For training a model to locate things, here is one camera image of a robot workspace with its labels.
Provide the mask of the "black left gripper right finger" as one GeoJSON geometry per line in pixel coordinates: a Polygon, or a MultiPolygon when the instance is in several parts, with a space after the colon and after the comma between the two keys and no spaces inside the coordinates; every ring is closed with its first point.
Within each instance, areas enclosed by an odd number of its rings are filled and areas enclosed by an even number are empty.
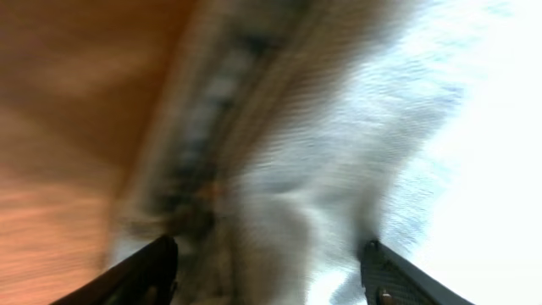
{"type": "Polygon", "coordinates": [[[473,305],[380,241],[358,251],[368,305],[473,305]]]}

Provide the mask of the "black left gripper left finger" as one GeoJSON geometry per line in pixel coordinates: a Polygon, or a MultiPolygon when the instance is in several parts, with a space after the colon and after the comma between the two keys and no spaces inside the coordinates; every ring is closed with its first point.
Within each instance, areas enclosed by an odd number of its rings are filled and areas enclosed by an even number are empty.
{"type": "Polygon", "coordinates": [[[155,241],[52,305],[169,305],[177,288],[178,246],[155,241]]]}

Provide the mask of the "light blue denim jeans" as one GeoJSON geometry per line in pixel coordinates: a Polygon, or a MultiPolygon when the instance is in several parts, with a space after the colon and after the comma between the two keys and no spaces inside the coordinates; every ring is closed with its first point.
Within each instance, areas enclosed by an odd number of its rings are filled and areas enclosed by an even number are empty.
{"type": "Polygon", "coordinates": [[[364,304],[357,249],[462,92],[457,9],[211,2],[124,196],[112,262],[170,234],[177,304],[364,304]]]}

